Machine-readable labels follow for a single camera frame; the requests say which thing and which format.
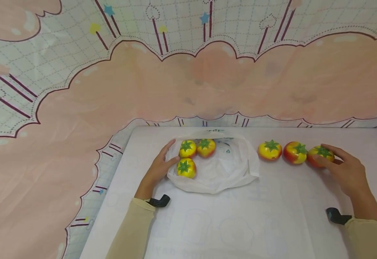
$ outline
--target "green calyx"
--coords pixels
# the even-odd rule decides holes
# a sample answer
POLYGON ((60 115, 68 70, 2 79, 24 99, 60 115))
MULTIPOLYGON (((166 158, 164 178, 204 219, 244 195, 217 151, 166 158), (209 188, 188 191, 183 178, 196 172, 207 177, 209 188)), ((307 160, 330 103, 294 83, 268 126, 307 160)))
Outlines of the green calyx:
POLYGON ((296 149, 297 154, 306 154, 308 153, 308 150, 305 149, 305 145, 302 145, 299 143, 297 146, 293 147, 296 149))
POLYGON ((201 149, 209 148, 210 141, 208 141, 206 138, 203 138, 200 140, 199 146, 201 149))
POLYGON ((324 147, 316 147, 317 155, 321 155, 324 158, 327 158, 327 156, 332 156, 330 151, 327 148, 324 147))
POLYGON ((181 143, 181 147, 180 147, 180 150, 184 150, 184 152, 186 152, 188 149, 192 149, 191 146, 190 146, 190 142, 188 141, 183 141, 183 143, 181 143))
POLYGON ((191 167, 191 165, 189 165, 187 161, 180 162, 178 165, 179 165, 178 170, 180 172, 187 172, 188 173, 189 168, 191 167))
POLYGON ((279 145, 279 143, 273 141, 273 139, 271 141, 265 141, 265 147, 269 148, 269 152, 272 152, 272 150, 279 150, 277 145, 279 145))

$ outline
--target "tomato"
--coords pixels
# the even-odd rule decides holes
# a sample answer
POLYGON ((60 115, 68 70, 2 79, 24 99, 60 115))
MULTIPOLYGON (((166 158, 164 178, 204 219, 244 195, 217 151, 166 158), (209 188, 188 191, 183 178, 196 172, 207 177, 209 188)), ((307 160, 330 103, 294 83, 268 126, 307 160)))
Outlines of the tomato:
POLYGON ((279 143, 273 141, 265 141, 258 147, 258 155, 260 158, 268 161, 277 160, 282 154, 282 147, 279 143))
POLYGON ((283 156, 292 164, 302 164, 305 162, 306 153, 308 151, 305 149, 305 145, 297 141, 289 142, 283 149, 283 156))
POLYGON ((192 140, 186 140, 181 143, 178 156, 181 158, 193 158, 196 155, 196 143, 192 140))
POLYGON ((315 146, 311 148, 311 150, 308 151, 308 162, 313 166, 313 167, 323 167, 322 165, 318 164, 314 158, 312 157, 313 155, 320 155, 323 156, 324 158, 327 158, 329 161, 334 161, 335 155, 331 150, 328 150, 327 148, 321 147, 321 146, 315 146))
POLYGON ((202 138, 200 139, 199 146, 197 147, 197 153, 202 158, 209 158, 216 151, 216 143, 213 139, 202 138))
POLYGON ((183 158, 177 164, 177 174, 188 178, 196 176, 196 164, 191 158, 183 158))

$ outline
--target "black wrist strap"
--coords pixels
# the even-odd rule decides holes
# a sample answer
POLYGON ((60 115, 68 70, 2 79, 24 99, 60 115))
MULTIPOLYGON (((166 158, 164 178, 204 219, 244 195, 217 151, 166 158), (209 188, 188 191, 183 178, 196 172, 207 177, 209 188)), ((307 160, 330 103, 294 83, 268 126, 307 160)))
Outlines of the black wrist strap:
POLYGON ((161 197, 160 200, 157 200, 157 199, 154 199, 154 198, 151 198, 150 201, 148 201, 148 203, 156 208, 163 208, 165 206, 167 206, 167 204, 169 203, 170 201, 170 197, 168 195, 163 195, 161 197))
POLYGON ((337 208, 328 208, 325 212, 327 213, 328 219, 336 224, 345 225, 347 221, 352 218, 350 215, 341 215, 337 208))

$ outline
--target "hand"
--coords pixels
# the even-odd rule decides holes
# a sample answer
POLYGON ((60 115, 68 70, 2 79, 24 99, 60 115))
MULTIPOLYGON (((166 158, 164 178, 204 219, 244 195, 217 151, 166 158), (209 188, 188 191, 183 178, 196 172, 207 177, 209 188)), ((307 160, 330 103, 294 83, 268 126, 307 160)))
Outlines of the hand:
POLYGON ((365 176, 365 167, 361 164, 360 160, 341 148, 326 144, 321 144, 321 146, 331 150, 342 161, 335 159, 331 162, 319 155, 314 155, 314 160, 330 171, 334 180, 347 196, 352 197, 359 194, 371 193, 365 176))
POLYGON ((322 156, 313 155, 314 160, 331 172, 341 190, 350 197, 355 217, 377 221, 377 201, 368 186, 363 164, 341 148, 325 144, 321 146, 342 159, 331 162, 322 156))
POLYGON ((177 164, 180 161, 180 157, 176 156, 169 161, 165 161, 165 155, 169 148, 175 143, 175 139, 165 145, 160 153, 154 158, 153 163, 142 178, 139 188, 135 194, 135 198, 146 200, 153 196, 154 187, 158 182, 167 174, 167 171, 173 164, 177 164))

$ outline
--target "fabric tent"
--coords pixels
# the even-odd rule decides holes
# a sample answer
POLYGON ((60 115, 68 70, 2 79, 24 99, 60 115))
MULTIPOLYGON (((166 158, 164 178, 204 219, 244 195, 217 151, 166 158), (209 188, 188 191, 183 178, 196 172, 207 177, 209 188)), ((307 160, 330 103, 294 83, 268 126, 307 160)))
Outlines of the fabric tent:
POLYGON ((136 126, 377 128, 377 0, 0 0, 0 258, 79 258, 136 126))

